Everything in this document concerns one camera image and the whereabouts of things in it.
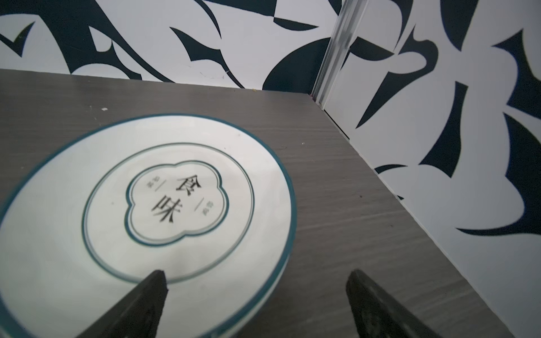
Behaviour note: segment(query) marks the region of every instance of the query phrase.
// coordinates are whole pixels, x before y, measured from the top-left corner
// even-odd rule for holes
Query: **chinese characters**
[[[177,181],[182,180],[184,180],[184,182],[182,182],[182,184],[178,188],[176,188],[176,190],[185,190],[188,193],[188,196],[190,196],[192,192],[195,191],[194,187],[201,188],[201,185],[197,181],[197,175],[190,176],[188,178],[180,178]]]
[[[154,216],[163,215],[162,219],[160,219],[160,222],[162,222],[167,218],[167,216],[169,216],[169,223],[172,223],[173,212],[180,212],[180,209],[176,209],[177,207],[182,208],[182,204],[180,204],[180,198],[178,198],[176,202],[173,203],[171,197],[164,195],[162,199],[152,208],[151,211],[154,211],[156,209],[161,210],[158,213],[154,214]]]
[[[160,180],[160,177],[159,176],[155,176],[152,180],[150,180],[148,183],[147,183],[147,187],[149,188],[152,188],[152,186],[154,185],[155,182],[159,181]]]
[[[203,208],[203,215],[207,216],[208,212],[211,210],[213,206],[214,206],[214,203],[212,203],[212,201],[208,201],[207,207]]]

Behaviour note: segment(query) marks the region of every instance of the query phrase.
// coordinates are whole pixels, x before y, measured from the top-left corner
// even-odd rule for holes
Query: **patterned wall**
[[[541,332],[539,15],[369,0],[325,106],[517,337]]]
[[[0,68],[311,92],[340,0],[8,0]]]

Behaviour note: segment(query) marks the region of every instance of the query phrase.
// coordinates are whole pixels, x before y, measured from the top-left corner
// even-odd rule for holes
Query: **black leaf pattern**
[[[6,46],[8,46],[12,51],[17,53],[18,56],[23,56],[23,50],[24,50],[24,43],[27,41],[28,33],[30,32],[30,29],[32,29],[32,26],[36,22],[32,22],[28,26],[26,26],[20,33],[17,35],[14,41],[9,40],[2,34],[0,34],[0,41],[5,43]]]
[[[244,86],[233,76],[231,71],[229,70],[229,67],[227,67],[226,61],[223,59],[222,52],[219,49],[212,49],[210,47],[207,47],[196,40],[194,40],[191,36],[188,34],[170,27],[173,32],[177,35],[177,37],[180,39],[182,44],[184,45],[184,48],[186,48],[186,52],[188,52],[188,56],[190,57],[191,61],[197,61],[197,60],[212,60],[216,63],[218,63],[220,66],[222,66],[223,70],[226,72],[227,76],[233,82],[239,86],[239,88],[244,88]]]
[[[451,113],[445,127],[432,149],[419,163],[431,165],[443,171],[445,175],[452,177],[460,157],[460,119],[462,117],[462,105],[468,86],[460,82],[454,83],[454,100]]]
[[[214,23],[214,26],[216,27],[216,30],[218,31],[218,34],[220,37],[222,37],[222,33],[220,32],[220,27],[218,26],[218,21],[216,20],[216,17],[214,16],[214,13],[210,10],[210,8],[207,6],[206,3],[203,2],[203,0],[194,0],[197,2],[199,6],[207,13],[208,17],[212,20],[212,23]]]
[[[449,41],[462,51],[478,0],[441,0],[441,21]]]
[[[517,62],[518,77],[507,104],[533,117],[541,118],[541,81],[532,73],[524,52],[522,30],[494,47],[511,54]]]
[[[244,9],[265,16],[274,16],[276,0],[207,0],[217,4]]]
[[[541,144],[523,125],[511,116],[504,115],[510,142],[509,165],[505,177],[520,193],[524,212],[518,221],[504,227],[458,230],[477,236],[541,235]]]
[[[342,9],[342,0],[329,0],[329,4],[331,4],[334,12],[337,15],[340,14],[340,10]]]
[[[413,81],[419,79],[422,76],[427,75],[436,67],[438,61],[438,48],[429,40],[417,41],[413,38],[413,32],[415,27],[408,36],[406,42],[400,49],[400,53],[416,52],[421,54],[426,59],[426,65],[417,71],[408,74],[396,74],[388,72],[383,82],[375,93],[374,97],[370,101],[368,108],[366,108],[361,120],[357,124],[356,128],[359,128],[366,123],[383,105],[389,101],[394,95],[396,95],[405,86],[409,85]]]
[[[404,29],[406,28],[407,21],[410,19],[411,14],[411,7],[413,7],[413,0],[391,0],[395,4],[397,4],[398,8],[400,9],[400,14],[402,15],[402,26],[400,27],[400,34],[398,36],[398,40],[396,45],[398,45],[398,42],[400,41],[400,38],[402,37],[402,34],[404,33]]]
[[[141,67],[161,81],[172,82],[146,63],[118,33],[95,0],[8,1],[0,6],[0,15],[39,15],[54,36],[70,72],[93,63],[108,64],[121,69],[129,78],[141,75],[128,70],[116,56],[114,49],[98,52],[89,26],[102,32],[131,56]]]
[[[386,164],[386,165],[381,165],[377,168],[374,168],[374,170],[376,173],[381,174],[384,171],[387,171],[389,169],[401,168],[401,167],[407,167],[407,166],[403,164]]]
[[[381,61],[394,55],[393,52],[390,52],[385,48],[373,44],[372,42],[367,41],[361,37],[357,37],[355,41],[353,41],[351,46],[349,46],[346,58],[342,63],[342,67],[346,64],[349,53],[368,61]]]
[[[317,40],[292,51],[269,73],[263,89],[310,93],[330,40]]]
[[[278,26],[289,30],[310,30],[317,28],[317,26],[309,25],[307,23],[300,23],[297,21],[291,21],[287,19],[274,18],[273,22]]]

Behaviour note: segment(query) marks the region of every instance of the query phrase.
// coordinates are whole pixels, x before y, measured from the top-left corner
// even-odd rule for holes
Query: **black and white wallpaper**
[[[325,110],[516,337],[541,322],[541,2],[368,2]]]
[[[0,68],[310,93],[341,0],[7,0]]]

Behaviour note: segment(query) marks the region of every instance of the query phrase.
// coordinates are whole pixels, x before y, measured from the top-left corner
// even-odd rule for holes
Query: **gray wooden table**
[[[0,70],[0,201],[82,134],[164,112],[247,129],[276,152],[293,181],[291,258],[240,337],[357,337],[345,293],[355,268],[443,337],[511,336],[305,94]]]

